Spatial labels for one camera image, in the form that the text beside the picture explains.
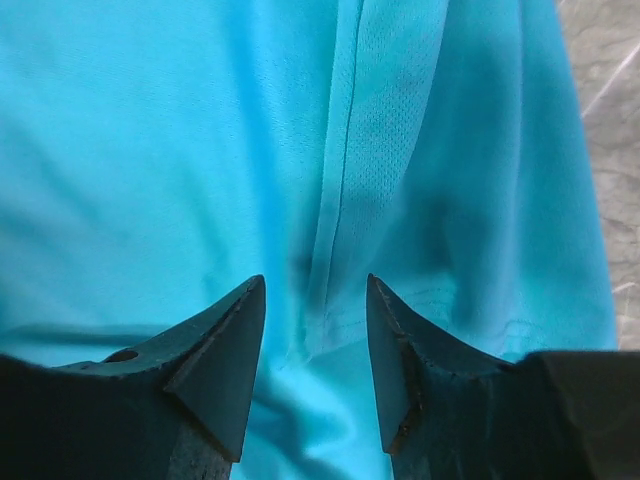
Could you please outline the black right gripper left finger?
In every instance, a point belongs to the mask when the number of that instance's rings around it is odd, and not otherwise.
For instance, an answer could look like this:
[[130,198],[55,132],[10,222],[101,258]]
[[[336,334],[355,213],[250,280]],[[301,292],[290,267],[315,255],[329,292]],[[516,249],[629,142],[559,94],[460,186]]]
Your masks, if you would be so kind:
[[240,460],[266,310],[256,275],[101,362],[1,359],[5,479],[226,479]]

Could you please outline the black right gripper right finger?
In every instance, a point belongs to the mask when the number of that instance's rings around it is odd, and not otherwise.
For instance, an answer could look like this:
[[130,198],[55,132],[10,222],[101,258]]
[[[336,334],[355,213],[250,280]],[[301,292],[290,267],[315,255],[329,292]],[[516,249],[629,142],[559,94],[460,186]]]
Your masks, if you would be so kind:
[[397,479],[635,479],[639,355],[536,351],[509,363],[366,291],[382,448]]

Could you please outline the teal t shirt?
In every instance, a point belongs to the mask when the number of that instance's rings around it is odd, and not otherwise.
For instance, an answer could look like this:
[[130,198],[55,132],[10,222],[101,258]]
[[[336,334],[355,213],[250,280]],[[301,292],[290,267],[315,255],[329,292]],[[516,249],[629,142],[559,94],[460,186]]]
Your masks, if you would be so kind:
[[550,1],[5,1],[1,349],[100,360],[267,283],[236,479],[387,479],[379,276],[507,360],[613,349]]

